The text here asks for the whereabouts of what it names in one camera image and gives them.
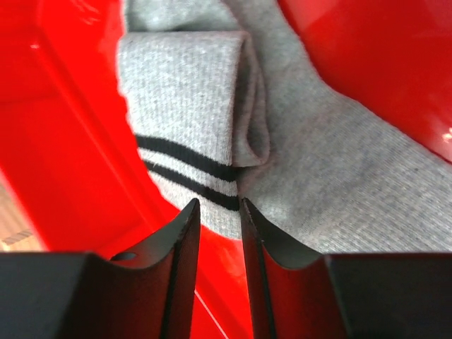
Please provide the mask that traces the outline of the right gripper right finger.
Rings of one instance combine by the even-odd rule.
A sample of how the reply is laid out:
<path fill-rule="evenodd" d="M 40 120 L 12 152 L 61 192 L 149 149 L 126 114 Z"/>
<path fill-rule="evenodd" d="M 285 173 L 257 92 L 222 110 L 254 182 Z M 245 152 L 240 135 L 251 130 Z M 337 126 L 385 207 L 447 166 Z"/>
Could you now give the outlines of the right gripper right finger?
<path fill-rule="evenodd" d="M 449 253 L 321 254 L 240 203 L 255 338 L 450 338 Z"/>

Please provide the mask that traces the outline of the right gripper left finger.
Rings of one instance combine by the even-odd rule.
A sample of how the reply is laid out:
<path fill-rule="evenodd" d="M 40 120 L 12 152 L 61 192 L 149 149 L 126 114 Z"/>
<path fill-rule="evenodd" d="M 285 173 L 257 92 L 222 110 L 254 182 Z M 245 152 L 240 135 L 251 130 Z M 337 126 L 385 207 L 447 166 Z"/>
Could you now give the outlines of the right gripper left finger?
<path fill-rule="evenodd" d="M 104 259 L 88 252 L 1 255 L 2 338 L 188 338 L 200 203 Z"/>

